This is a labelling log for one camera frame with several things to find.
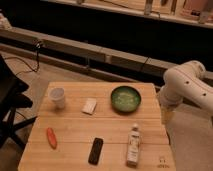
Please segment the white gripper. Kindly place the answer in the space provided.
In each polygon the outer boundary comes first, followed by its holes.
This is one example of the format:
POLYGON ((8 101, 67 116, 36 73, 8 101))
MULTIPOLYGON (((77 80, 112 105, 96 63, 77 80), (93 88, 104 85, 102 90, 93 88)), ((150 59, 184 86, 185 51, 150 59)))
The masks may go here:
POLYGON ((159 103, 161 108, 161 121, 163 124, 167 124, 174 115, 176 103, 172 98, 165 95, 159 96, 159 103))

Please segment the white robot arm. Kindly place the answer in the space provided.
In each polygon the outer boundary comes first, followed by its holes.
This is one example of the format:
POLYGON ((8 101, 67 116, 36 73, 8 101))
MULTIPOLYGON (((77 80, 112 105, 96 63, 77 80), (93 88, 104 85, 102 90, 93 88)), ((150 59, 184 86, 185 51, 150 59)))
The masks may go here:
POLYGON ((173 110, 184 98, 213 116, 213 87, 202 81, 205 72, 205 66, 196 60, 176 65, 164 72, 164 85, 157 94, 163 124, 172 119, 173 110))

